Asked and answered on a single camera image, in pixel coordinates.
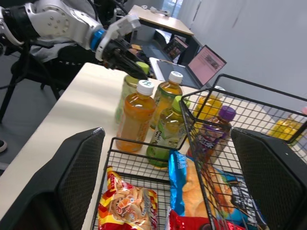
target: laptop screen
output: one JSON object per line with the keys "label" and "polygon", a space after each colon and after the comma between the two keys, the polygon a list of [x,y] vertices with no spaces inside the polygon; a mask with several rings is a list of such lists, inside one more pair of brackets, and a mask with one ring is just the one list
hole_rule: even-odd
{"label": "laptop screen", "polygon": [[188,67],[202,84],[206,84],[225,64],[220,56],[208,46],[204,46]]}

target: window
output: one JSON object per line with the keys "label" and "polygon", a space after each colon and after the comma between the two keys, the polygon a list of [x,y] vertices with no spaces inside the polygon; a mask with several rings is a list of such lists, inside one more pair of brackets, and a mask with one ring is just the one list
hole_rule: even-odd
{"label": "window", "polygon": [[164,0],[162,10],[170,11],[171,16],[177,18],[183,0]]}

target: snack bag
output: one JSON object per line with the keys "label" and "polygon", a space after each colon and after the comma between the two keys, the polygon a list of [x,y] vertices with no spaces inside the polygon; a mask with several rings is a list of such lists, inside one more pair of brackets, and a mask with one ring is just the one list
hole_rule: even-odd
{"label": "snack bag", "polygon": [[[207,218],[206,205],[194,161],[171,150],[168,164],[171,208],[180,216]],[[254,211],[258,209],[249,196],[241,175],[223,172],[210,165],[204,175],[208,177],[205,179],[202,176],[202,181],[214,217],[229,220],[242,227],[246,224],[249,230],[267,228],[260,212]]]}
{"label": "snack bag", "polygon": [[[166,219],[165,230],[211,230],[210,220],[204,217],[181,217],[174,210],[170,210]],[[216,230],[245,230],[231,222],[220,222],[214,220]]]}
{"label": "snack bag", "polygon": [[157,194],[135,187],[107,168],[107,191],[98,205],[99,230],[156,230]]}

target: plastic bottle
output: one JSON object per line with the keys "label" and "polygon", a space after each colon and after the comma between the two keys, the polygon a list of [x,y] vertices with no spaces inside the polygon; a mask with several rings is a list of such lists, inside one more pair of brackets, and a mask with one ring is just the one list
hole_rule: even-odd
{"label": "plastic bottle", "polygon": [[[148,74],[149,73],[149,66],[143,62],[136,62],[142,70]],[[126,75],[123,82],[123,87],[121,91],[120,101],[118,103],[116,112],[115,112],[115,122],[120,123],[121,117],[123,115],[123,105],[126,97],[132,93],[136,92],[136,87],[138,86],[139,79],[136,79],[130,75]]]}
{"label": "plastic bottle", "polygon": [[[304,114],[307,114],[306,107],[302,109]],[[289,140],[298,129],[307,121],[304,116],[291,114],[286,119],[280,119],[268,132],[268,135],[283,140]],[[303,136],[303,133],[296,138],[296,140],[290,145],[295,145]]]}
{"label": "plastic bottle", "polygon": [[[224,88],[220,86],[215,86],[216,89],[225,91]],[[201,110],[201,113],[199,115],[200,120],[209,119],[213,116],[217,116],[221,107],[223,106],[223,103],[221,101],[221,98],[223,97],[223,94],[220,92],[212,91],[210,97],[208,98],[206,105]],[[193,112],[193,115],[196,117],[198,111],[201,109],[202,105],[204,104],[206,100],[206,97],[200,97],[198,100],[198,104],[195,107],[195,111]]]}
{"label": "plastic bottle", "polygon": [[[117,137],[145,141],[150,120],[156,108],[153,98],[150,97],[153,90],[153,83],[148,80],[141,80],[138,83],[137,92],[126,97]],[[117,140],[116,146],[122,151],[135,152],[141,149],[142,144]]]}
{"label": "plastic bottle", "polygon": [[[202,128],[198,130],[195,137],[196,140],[201,144],[202,151],[205,154],[204,160],[209,163],[214,163],[216,158],[221,154],[230,139],[230,122],[235,118],[236,111],[229,106],[222,106],[218,116],[206,119],[208,122],[222,125],[222,127],[215,125],[203,124]],[[191,149],[189,148],[187,156],[193,157]]]}
{"label": "plastic bottle", "polygon": [[179,86],[183,78],[181,73],[176,71],[172,71],[169,74],[168,81],[162,82],[154,95],[154,101],[157,106],[157,109],[154,113],[153,120],[151,122],[150,127],[155,129],[160,114],[166,108],[170,108],[172,106],[173,100],[176,96],[182,96],[182,89]]}
{"label": "plastic bottle", "polygon": [[[179,101],[181,96],[176,96],[171,108],[163,110],[160,114],[157,127],[155,128],[151,144],[161,145],[171,148],[178,148],[185,135],[184,120],[181,113]],[[146,155],[149,157],[168,160],[169,150],[148,146]],[[167,162],[149,160],[149,163],[157,167],[167,167]]]}

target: shoe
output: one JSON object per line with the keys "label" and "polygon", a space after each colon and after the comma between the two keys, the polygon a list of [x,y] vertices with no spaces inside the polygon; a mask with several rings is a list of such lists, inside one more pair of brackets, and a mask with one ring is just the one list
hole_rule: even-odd
{"label": "shoe", "polygon": [[0,140],[0,152],[3,152],[8,147],[8,144],[4,140]]}

